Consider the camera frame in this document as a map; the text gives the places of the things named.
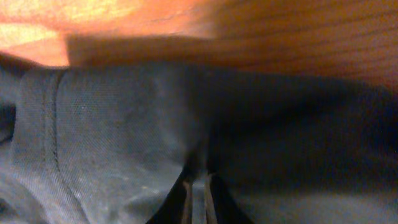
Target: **clothing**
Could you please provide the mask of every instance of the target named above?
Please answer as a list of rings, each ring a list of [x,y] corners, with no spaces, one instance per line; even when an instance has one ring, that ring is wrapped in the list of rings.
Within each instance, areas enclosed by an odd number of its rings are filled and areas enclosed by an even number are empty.
[[[205,223],[208,174],[219,222],[235,203],[253,223],[398,223],[398,97],[382,87],[180,63],[38,68],[1,74],[0,112],[2,223],[146,223],[178,177]]]

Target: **wooden surface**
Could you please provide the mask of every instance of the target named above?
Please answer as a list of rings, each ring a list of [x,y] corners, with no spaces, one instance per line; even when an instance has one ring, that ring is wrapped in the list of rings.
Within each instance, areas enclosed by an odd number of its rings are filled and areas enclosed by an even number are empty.
[[[398,90],[398,0],[2,0],[0,51],[50,66],[178,60]]]

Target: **dark gray cloth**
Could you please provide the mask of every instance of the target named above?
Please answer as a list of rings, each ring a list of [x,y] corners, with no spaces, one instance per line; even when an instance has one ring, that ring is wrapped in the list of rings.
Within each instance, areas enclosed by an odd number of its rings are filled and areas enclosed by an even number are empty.
[[[2,223],[145,223],[204,139],[194,223],[207,172],[254,223],[398,223],[398,99],[381,87],[179,63],[36,69],[1,74],[0,113]]]

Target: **wood grain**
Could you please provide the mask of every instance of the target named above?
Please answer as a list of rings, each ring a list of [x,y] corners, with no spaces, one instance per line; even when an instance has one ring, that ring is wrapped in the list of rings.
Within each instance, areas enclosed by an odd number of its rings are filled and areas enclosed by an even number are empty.
[[[398,91],[397,0],[3,0],[0,51],[48,66],[178,60]]]

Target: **gray fabric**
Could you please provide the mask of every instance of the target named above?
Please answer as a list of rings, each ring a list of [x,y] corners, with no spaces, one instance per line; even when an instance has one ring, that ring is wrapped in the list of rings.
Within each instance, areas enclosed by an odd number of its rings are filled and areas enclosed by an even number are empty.
[[[209,139],[198,178],[216,172],[254,223],[398,223],[398,100],[382,88],[177,63],[0,81],[0,110],[16,107],[0,126],[7,222],[145,223]]]

